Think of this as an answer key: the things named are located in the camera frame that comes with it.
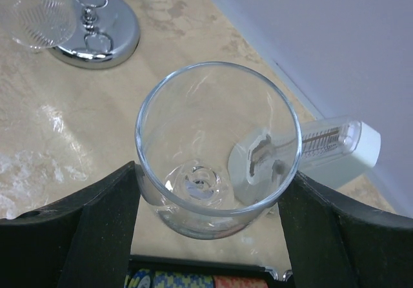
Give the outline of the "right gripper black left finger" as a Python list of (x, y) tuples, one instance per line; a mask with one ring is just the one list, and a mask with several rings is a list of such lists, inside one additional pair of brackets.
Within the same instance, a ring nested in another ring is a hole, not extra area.
[(140, 199), (131, 161), (98, 182), (1, 220), (1, 287), (122, 287)]

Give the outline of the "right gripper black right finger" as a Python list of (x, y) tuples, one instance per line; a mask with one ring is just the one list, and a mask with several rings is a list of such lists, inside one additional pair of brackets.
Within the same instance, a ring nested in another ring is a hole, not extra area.
[(278, 202), (296, 287), (412, 287), (412, 219), (298, 172)]

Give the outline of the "ribbed clear glass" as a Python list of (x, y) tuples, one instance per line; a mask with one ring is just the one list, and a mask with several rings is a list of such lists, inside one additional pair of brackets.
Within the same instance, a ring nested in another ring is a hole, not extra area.
[(1, 28), (20, 45), (60, 45), (76, 30), (74, 0), (1, 0)]

